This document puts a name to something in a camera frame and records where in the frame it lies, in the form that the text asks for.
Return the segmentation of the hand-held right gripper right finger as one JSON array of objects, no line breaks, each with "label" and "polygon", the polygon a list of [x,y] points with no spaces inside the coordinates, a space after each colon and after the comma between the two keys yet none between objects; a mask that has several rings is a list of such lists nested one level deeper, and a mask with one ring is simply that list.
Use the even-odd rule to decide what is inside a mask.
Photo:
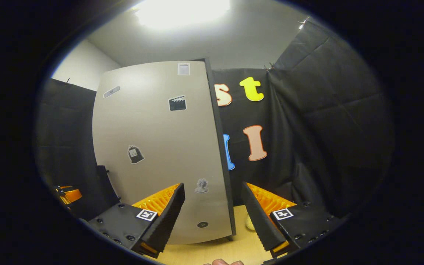
[{"label": "hand-held right gripper right finger", "polygon": [[241,198],[264,250],[273,258],[307,248],[345,222],[309,202],[296,204],[247,182],[242,183]]}]

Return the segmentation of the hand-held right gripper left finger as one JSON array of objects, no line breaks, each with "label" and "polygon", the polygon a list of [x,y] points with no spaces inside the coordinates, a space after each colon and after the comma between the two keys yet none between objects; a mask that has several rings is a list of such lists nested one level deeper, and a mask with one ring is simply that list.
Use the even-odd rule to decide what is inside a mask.
[{"label": "hand-held right gripper left finger", "polygon": [[87,221],[87,228],[129,251],[158,258],[168,243],[184,201],[184,184],[177,183],[133,205],[116,203]]}]

